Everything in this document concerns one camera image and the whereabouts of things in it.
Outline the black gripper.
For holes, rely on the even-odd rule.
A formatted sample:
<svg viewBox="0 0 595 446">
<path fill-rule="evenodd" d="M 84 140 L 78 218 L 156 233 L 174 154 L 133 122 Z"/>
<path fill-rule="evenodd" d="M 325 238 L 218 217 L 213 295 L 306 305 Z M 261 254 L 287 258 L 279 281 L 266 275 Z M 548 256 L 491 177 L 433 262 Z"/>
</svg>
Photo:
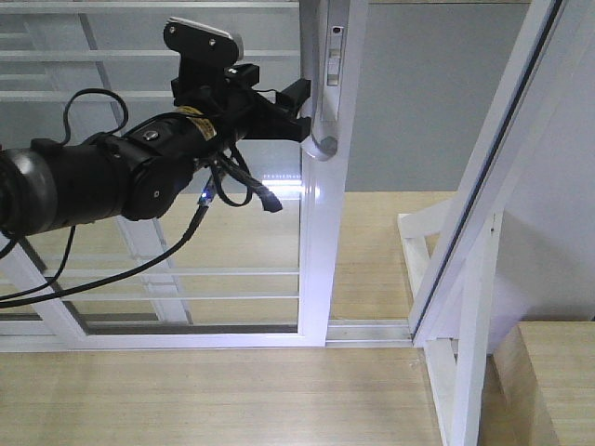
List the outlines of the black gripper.
<svg viewBox="0 0 595 446">
<path fill-rule="evenodd" d="M 302 142 L 311 133 L 311 118 L 279 118 L 279 110 L 254 90 L 259 66 L 240 64 L 210 68 L 182 62 L 172 81 L 176 116 L 170 133 L 179 144 L 231 144 L 245 140 Z M 275 105 L 297 116 L 311 97 L 311 81 L 300 78 L 275 93 Z"/>
</svg>

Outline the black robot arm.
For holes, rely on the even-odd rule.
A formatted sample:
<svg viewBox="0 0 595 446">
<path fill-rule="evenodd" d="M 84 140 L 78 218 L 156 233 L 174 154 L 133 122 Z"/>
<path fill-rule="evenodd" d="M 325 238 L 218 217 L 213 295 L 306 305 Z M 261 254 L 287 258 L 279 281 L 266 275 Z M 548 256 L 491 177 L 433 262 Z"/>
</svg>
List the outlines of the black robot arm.
<svg viewBox="0 0 595 446">
<path fill-rule="evenodd" d="M 124 131 L 99 132 L 83 143 L 37 138 L 1 154 L 1 230 L 19 238 L 96 220 L 163 216 L 194 174 L 208 168 L 220 183 L 230 176 L 263 208 L 280 200 L 252 177 L 237 142 L 300 142 L 311 121 L 300 115 L 311 83 L 295 81 L 263 97 L 253 64 L 208 69 L 180 65 L 172 83 L 175 109 Z"/>
</svg>

